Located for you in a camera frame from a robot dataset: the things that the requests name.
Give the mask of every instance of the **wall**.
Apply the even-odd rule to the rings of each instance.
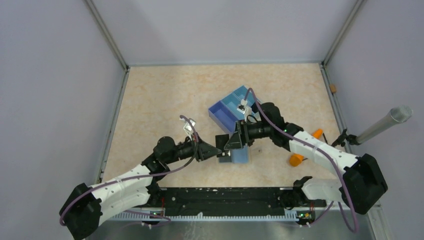
[[[0,1],[0,239],[71,239],[59,209],[94,181],[123,74],[83,1]]]
[[[357,147],[373,155],[388,184],[381,198],[397,239],[424,235],[424,1],[372,0],[328,66],[349,130],[359,134],[389,109],[414,110],[406,123]]]
[[[129,65],[320,62],[356,0],[94,0]]]

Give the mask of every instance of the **orange tool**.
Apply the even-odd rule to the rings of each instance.
[[[323,134],[323,130],[321,128],[318,128],[318,130],[316,130],[312,136],[316,139],[319,139],[321,137],[321,135]],[[288,162],[290,163],[290,165],[292,165],[293,167],[299,166],[299,164],[302,163],[302,161],[304,160],[304,156],[300,155],[300,154],[293,154],[291,155],[290,159],[288,160]]]

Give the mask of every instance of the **microphone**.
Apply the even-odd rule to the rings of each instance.
[[[409,106],[400,105],[398,107],[392,108],[385,117],[374,123],[374,125],[370,126],[367,130],[363,131],[362,134],[357,136],[356,142],[358,144],[363,144],[364,142],[370,140],[390,127],[406,122],[408,119],[410,119],[410,117],[412,117],[412,114],[413,110]]]

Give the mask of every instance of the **perforated metal cap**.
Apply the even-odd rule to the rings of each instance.
[[[400,105],[390,110],[390,116],[398,123],[404,123],[412,117],[413,110],[406,105]]]

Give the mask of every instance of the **beige table surface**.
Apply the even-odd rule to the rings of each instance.
[[[274,102],[285,121],[313,133],[324,130],[329,142],[339,135],[318,64],[243,64],[131,67],[104,172],[107,181],[140,164],[159,138],[183,141],[179,115],[193,118],[200,137],[215,145],[224,132],[208,108],[245,85],[262,102]],[[290,152],[269,139],[256,140],[246,164],[218,163],[216,157],[193,161],[163,178],[161,187],[288,187],[304,176],[334,178],[321,166],[305,160],[288,163]],[[169,165],[182,166],[187,160]]]

